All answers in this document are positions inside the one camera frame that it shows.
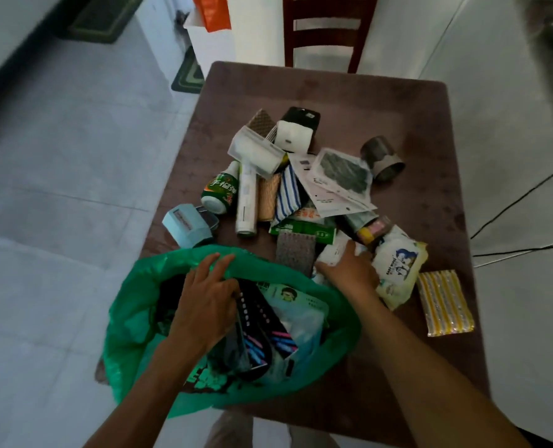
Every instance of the pants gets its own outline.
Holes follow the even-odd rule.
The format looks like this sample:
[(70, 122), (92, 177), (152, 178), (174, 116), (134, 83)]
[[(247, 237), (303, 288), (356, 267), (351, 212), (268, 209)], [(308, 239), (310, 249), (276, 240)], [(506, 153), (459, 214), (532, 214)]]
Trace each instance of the pants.
[[(288, 426), (291, 448), (339, 448), (326, 432)], [(253, 448), (254, 419), (225, 411), (214, 423), (204, 448)]]

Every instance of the wooden chair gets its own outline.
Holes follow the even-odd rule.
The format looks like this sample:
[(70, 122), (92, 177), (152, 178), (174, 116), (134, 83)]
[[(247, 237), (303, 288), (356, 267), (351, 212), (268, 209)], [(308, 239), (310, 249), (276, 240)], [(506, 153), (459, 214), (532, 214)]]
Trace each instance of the wooden chair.
[[(285, 66), (293, 67), (295, 48), (311, 45), (345, 45), (353, 47), (347, 73), (356, 73), (377, 2), (378, 0), (282, 0)], [(322, 17), (358, 19), (359, 28), (294, 30), (295, 20)]]

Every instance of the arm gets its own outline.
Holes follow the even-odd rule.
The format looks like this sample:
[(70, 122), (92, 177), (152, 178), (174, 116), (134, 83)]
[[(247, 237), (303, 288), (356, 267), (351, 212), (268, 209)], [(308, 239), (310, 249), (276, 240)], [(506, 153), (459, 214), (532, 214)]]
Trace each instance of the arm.
[(357, 312), (420, 448), (529, 447), (489, 399), (380, 302), (376, 271), (369, 255), (355, 256), (354, 242), (336, 266), (317, 269)]
[(236, 319), (233, 278), (222, 281), (235, 255), (210, 266), (219, 254), (207, 256), (185, 278), (169, 336), (123, 402), (86, 442), (84, 448), (152, 447), (183, 383), (198, 361), (230, 330)]

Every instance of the table top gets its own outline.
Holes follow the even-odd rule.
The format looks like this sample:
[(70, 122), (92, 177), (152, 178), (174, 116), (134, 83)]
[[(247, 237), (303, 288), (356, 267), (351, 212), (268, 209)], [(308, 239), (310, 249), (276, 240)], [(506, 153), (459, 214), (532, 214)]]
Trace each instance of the table top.
[[(231, 157), (231, 139), (258, 109), (276, 121), (290, 106), (321, 114), (311, 152), (330, 147), (359, 156), (362, 144), (386, 136), (407, 167), (391, 183), (372, 186), (372, 202), (407, 234), (428, 243), (422, 271), (454, 269), (476, 321), (472, 333), (427, 337), (417, 287), (395, 314), (435, 351), (489, 395), (469, 240), (446, 87), (440, 82), (318, 72), (286, 67), (214, 63), (193, 113), (142, 257), (175, 250), (162, 225), (180, 203), (200, 204), (206, 183)], [(251, 239), (235, 235), (234, 217), (223, 217), (217, 242), (272, 260), (276, 237), (259, 227)], [(400, 409), (362, 336), (323, 378), (294, 394), (237, 406), (255, 416), (350, 437), (414, 446)]]

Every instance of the green plastic bag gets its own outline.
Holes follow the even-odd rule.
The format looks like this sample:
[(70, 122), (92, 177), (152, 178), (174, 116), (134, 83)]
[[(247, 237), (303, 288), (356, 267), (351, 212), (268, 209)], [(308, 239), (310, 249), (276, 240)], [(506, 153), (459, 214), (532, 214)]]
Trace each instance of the green plastic bag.
[(337, 290), (319, 286), (293, 269), (268, 262), (240, 248), (207, 245), (176, 250), (135, 263), (110, 307), (103, 358), (118, 403), (146, 369), (154, 350), (164, 339), (152, 330), (150, 323), (161, 282), (178, 273), (187, 273), (207, 255), (216, 252), (236, 255), (226, 278), (282, 283), (325, 301), (329, 306), (329, 327), (324, 330), (324, 343), (311, 356), (303, 374), (277, 385), (251, 384), (235, 376), (217, 373), (203, 358), (175, 400), (169, 418), (208, 407), (223, 408), (300, 390), (320, 378), (355, 346), (361, 324), (355, 311)]

